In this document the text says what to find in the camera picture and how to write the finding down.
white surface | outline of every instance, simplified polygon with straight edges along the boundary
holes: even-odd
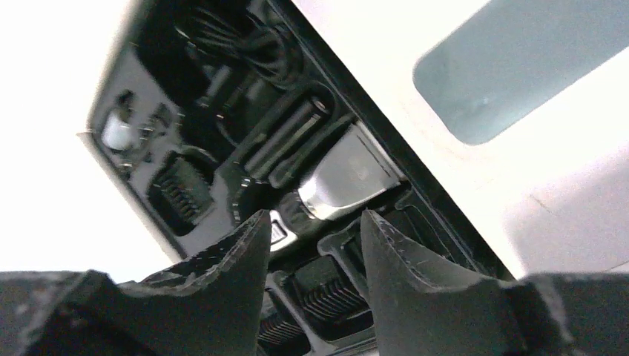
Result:
[[[170,260],[79,141],[128,0],[0,11],[0,270],[140,280]]]
[[[514,276],[629,260],[629,50],[494,140],[468,146],[412,73],[487,0],[294,2]]]

comb teeth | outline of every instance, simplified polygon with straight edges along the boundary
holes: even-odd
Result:
[[[271,346],[280,346],[303,335],[303,330],[293,323],[273,314],[260,322],[258,339]]]
[[[188,161],[178,157],[174,164],[156,178],[162,195],[182,220],[192,223],[210,202],[210,186]]]
[[[303,309],[323,322],[336,322],[367,308],[366,301],[352,286],[331,280],[302,297]]]

power cord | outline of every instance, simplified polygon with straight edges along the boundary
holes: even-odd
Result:
[[[278,87],[290,85],[303,69],[299,44],[290,31],[248,13],[230,13],[202,1],[179,31],[204,54],[240,60]]]

white background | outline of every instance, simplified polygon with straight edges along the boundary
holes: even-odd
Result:
[[[128,3],[0,10],[0,271],[92,268],[122,282],[171,264],[76,136]]]

gray rectangle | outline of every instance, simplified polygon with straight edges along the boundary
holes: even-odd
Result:
[[[627,0],[492,0],[420,59],[415,87],[477,145],[627,46]]]

